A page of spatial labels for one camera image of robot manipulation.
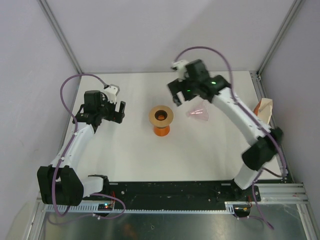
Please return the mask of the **wooden dripper ring holder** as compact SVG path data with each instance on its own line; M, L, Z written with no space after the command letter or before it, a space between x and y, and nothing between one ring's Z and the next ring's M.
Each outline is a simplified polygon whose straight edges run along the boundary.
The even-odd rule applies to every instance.
M148 118L154 127L165 128L172 123L174 113L168 106L157 105L150 110Z

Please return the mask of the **orange glass carafe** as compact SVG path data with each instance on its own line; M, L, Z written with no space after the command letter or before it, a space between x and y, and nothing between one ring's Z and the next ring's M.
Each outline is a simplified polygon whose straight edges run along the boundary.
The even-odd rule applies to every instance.
M166 135L169 134L170 132L170 126L167 125L165 127L157 127L157 126L154 126L153 127L153 132L158 136L158 137L164 137Z

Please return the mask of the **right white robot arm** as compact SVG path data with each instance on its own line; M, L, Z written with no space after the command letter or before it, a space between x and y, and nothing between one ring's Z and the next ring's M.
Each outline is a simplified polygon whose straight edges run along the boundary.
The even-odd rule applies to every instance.
M231 84L222 76L211 76L204 62L180 60L172 62L171 69L178 78L168 83L173 102L182 104L178 93L182 93L185 101L200 97L220 109L244 136L249 148L242 153L242 167L230 188L231 196L242 201L249 194L259 171L278 154L278 146L283 138L280 128L272 128L258 118L233 93Z

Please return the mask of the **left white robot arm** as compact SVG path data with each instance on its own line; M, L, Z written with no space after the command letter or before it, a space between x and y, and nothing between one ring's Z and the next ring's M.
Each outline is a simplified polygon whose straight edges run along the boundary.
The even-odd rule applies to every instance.
M78 206L83 198L94 194L105 200L111 188L105 175L90 174L79 178L77 168L83 152L103 120L122 123L125 116L124 101L116 110L118 86L109 85L103 91L88 90L84 93L84 103L72 121L74 130L68 143L64 144L49 166L41 166L37 179L44 204Z

